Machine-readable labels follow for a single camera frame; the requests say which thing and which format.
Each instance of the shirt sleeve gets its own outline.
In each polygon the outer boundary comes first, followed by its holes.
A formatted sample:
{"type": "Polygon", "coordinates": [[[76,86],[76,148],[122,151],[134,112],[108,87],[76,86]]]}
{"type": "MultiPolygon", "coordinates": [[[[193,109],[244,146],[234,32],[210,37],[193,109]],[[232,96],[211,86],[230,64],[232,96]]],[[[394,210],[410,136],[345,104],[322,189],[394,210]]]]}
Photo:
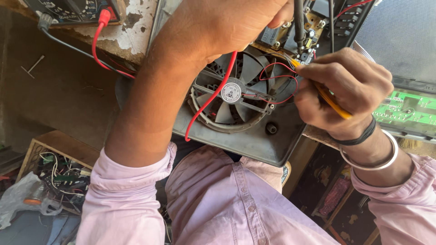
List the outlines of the shirt sleeve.
{"type": "Polygon", "coordinates": [[[162,160],[134,168],[112,161],[103,149],[91,173],[76,244],[164,244],[155,183],[170,174],[176,150],[170,143],[162,160]]]}
{"type": "Polygon", "coordinates": [[[356,190],[371,198],[368,207],[376,216],[384,245],[433,244],[436,240],[436,160],[410,157],[415,171],[399,186],[369,186],[351,173],[356,190]]]}

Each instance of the black wristband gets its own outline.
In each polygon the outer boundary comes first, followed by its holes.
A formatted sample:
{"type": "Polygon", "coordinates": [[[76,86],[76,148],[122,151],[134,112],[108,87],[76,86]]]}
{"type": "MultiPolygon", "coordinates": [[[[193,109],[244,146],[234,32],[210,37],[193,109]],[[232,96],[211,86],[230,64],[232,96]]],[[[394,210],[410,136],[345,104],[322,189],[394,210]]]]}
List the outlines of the black wristband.
{"type": "Polygon", "coordinates": [[[369,136],[372,135],[372,133],[374,133],[375,125],[376,125],[375,118],[374,118],[374,116],[372,116],[371,123],[369,124],[368,128],[366,128],[363,131],[362,135],[359,138],[354,139],[354,140],[337,140],[337,139],[333,138],[332,136],[330,136],[330,138],[332,138],[336,143],[343,145],[343,146],[355,146],[355,145],[358,145],[358,144],[364,142],[367,138],[369,138],[369,136]]]}

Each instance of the person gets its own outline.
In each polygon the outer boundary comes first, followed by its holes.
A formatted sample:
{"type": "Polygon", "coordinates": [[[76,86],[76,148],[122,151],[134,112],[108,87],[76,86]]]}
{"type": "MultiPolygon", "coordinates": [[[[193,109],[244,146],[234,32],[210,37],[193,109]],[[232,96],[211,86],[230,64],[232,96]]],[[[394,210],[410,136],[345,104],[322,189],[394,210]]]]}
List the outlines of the person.
{"type": "MultiPolygon", "coordinates": [[[[173,244],[337,244],[280,194],[279,178],[269,177],[278,168],[247,157],[234,162],[224,151],[203,146],[173,169],[173,123],[197,74],[220,55],[245,49],[265,26],[292,19],[292,13],[293,0],[181,2],[152,43],[94,166],[78,245],[163,244],[155,182],[170,173],[165,191],[173,244]]],[[[296,72],[305,78],[294,100],[301,119],[337,140],[359,138],[372,122],[371,112],[393,90],[387,70],[349,48],[296,72]],[[353,118],[344,120],[321,104],[312,81],[334,92],[353,118]]],[[[394,151],[379,127],[343,149],[364,167],[388,161],[394,151]]],[[[354,187],[371,197],[383,244],[436,240],[435,176],[435,160],[401,150],[382,170],[353,169],[354,187]]]]}

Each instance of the metal pin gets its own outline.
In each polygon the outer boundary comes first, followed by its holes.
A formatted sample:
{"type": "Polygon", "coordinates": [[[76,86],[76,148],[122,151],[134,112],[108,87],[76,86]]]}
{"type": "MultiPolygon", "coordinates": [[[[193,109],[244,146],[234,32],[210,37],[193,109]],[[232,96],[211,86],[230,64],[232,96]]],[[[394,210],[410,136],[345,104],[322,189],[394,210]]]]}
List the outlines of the metal pin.
{"type": "Polygon", "coordinates": [[[26,72],[27,72],[27,74],[29,74],[29,76],[31,76],[32,78],[35,78],[34,76],[32,76],[32,74],[30,74],[30,72],[32,71],[32,69],[44,58],[45,56],[43,56],[43,55],[41,55],[41,57],[39,58],[39,60],[35,63],[35,64],[33,64],[33,66],[32,67],[30,67],[30,69],[29,70],[26,70],[26,68],[24,68],[24,67],[21,67],[23,70],[25,70],[26,72]]]}

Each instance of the metal grille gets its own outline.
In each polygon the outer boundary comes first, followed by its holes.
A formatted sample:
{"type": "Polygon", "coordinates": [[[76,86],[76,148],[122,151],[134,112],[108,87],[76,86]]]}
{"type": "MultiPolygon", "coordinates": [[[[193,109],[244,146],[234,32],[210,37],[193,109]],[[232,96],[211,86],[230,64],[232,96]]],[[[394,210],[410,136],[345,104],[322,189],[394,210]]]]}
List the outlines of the metal grille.
{"type": "Polygon", "coordinates": [[[383,0],[356,40],[393,75],[436,83],[435,13],[435,0],[383,0]]]}

